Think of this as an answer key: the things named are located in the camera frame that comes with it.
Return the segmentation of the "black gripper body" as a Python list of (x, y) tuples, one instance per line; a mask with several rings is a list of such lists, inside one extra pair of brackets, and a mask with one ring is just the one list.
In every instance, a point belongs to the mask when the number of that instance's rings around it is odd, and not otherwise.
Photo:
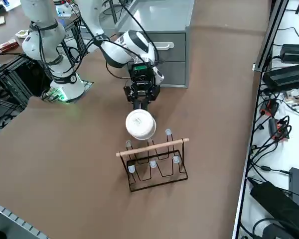
[(160, 71), (129, 71), (131, 85), (124, 86), (125, 96), (130, 103), (150, 103), (160, 93)]

